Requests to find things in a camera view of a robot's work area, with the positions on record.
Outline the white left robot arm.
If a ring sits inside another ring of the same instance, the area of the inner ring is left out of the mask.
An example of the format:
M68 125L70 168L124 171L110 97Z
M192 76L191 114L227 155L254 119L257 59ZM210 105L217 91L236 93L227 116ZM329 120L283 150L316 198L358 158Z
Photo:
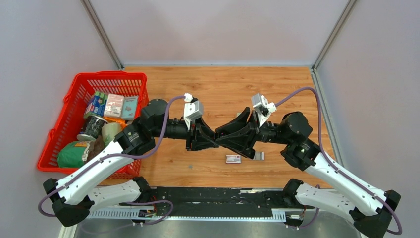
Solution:
M181 119L169 117L171 101L154 99L81 168L62 179L46 180L46 195L38 203L39 213L70 227L112 205L147 205L152 193L141 177L107 187L100 187L100 183L123 166L153 155L164 138L185 140L188 151L217 147L214 131L202 119L201 102L190 94L179 96L179 100L185 103Z

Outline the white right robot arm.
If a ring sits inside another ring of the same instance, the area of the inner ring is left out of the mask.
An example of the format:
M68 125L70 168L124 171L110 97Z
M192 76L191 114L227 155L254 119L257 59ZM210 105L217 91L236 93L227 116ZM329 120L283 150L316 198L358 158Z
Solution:
M290 179L282 194L286 206L316 207L351 222L369 238L384 237L400 194L367 184L323 154L321 147L309 139L312 130L301 112L286 114L280 123L260 124L258 114L245 108L234 120L217 128L214 137L218 145L247 158L255 156L253 146L257 141L285 145L280 154L289 165L335 189L333 193L322 191L299 179Z

